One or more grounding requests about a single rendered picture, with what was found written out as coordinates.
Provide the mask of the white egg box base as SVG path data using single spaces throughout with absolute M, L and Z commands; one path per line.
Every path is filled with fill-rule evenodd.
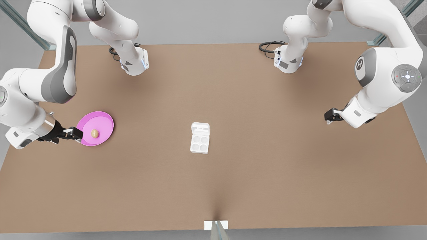
M 208 154 L 209 136 L 192 135 L 190 152 Z

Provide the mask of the pink round plate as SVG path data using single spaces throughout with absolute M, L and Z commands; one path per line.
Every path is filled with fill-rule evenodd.
M 81 118 L 77 124 L 77 128 L 83 131 L 83 138 L 81 139 L 82 145 L 97 146 L 108 140 L 113 133 L 113 118 L 106 112 L 93 111 Z M 98 138 L 94 139 L 91 137 L 92 129 L 98 130 Z

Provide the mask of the white egg box lid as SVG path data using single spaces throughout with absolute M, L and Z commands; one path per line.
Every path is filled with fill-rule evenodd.
M 191 131 L 193 135 L 209 136 L 210 126 L 208 123 L 194 122 L 191 125 Z

